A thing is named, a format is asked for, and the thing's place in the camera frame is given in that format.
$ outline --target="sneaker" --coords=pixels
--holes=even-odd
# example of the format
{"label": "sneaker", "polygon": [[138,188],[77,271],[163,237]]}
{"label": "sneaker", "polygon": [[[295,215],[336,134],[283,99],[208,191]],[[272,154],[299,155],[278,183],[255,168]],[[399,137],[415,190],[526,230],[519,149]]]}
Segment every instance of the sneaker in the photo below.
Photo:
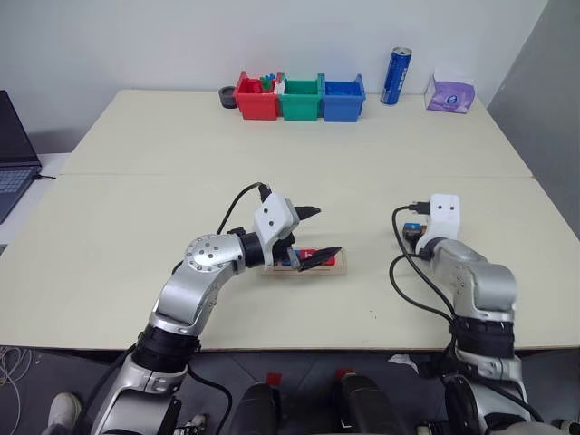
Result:
{"label": "sneaker", "polygon": [[81,413],[81,401],[70,392],[59,392],[53,399],[48,413],[48,426],[60,424],[68,430],[73,430]]}

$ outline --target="laptop screen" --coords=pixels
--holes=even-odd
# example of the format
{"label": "laptop screen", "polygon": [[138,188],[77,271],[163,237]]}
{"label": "laptop screen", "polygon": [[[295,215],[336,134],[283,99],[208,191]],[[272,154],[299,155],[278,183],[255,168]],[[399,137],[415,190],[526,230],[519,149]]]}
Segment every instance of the laptop screen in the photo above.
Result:
{"label": "laptop screen", "polygon": [[0,166],[40,164],[6,91],[0,91]]}

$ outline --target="tissue box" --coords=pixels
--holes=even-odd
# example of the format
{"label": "tissue box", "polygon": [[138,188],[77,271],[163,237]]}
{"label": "tissue box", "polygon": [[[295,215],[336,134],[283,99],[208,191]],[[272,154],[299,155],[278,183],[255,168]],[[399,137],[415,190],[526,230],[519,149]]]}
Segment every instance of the tissue box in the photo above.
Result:
{"label": "tissue box", "polygon": [[474,98],[473,79],[455,72],[435,71],[425,92],[425,107],[429,111],[467,113]]}

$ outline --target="white cable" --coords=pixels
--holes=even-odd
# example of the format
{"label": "white cable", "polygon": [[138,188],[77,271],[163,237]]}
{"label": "white cable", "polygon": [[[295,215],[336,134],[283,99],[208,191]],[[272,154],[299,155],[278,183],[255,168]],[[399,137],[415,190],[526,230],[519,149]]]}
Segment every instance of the white cable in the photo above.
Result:
{"label": "white cable", "polygon": [[[8,362],[6,356],[10,353],[16,353],[17,358],[14,365],[11,368],[8,368]],[[20,366],[21,362],[26,358],[26,354],[28,353],[28,363],[24,367],[20,376],[13,377],[13,373],[16,372],[18,367]],[[20,424],[20,414],[22,412],[22,403],[20,400],[20,392],[18,391],[18,387],[16,383],[20,381],[26,373],[28,369],[30,369],[30,364],[33,360],[33,353],[29,349],[24,349],[21,351],[17,347],[7,347],[7,346],[0,346],[0,371],[2,371],[2,376],[0,376],[0,386],[4,386],[8,383],[12,384],[14,387],[14,393],[16,394],[16,403],[18,406],[18,413],[16,414],[16,422],[14,423],[14,427],[9,435],[14,435],[16,429],[18,428],[18,424]]]}

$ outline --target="laptop keyboard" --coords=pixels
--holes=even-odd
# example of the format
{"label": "laptop keyboard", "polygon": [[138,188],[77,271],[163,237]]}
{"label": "laptop keyboard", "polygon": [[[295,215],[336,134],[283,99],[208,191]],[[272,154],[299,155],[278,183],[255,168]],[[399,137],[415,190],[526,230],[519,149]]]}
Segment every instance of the laptop keyboard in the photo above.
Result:
{"label": "laptop keyboard", "polygon": [[0,171],[0,193],[15,193],[30,176],[32,169]]}

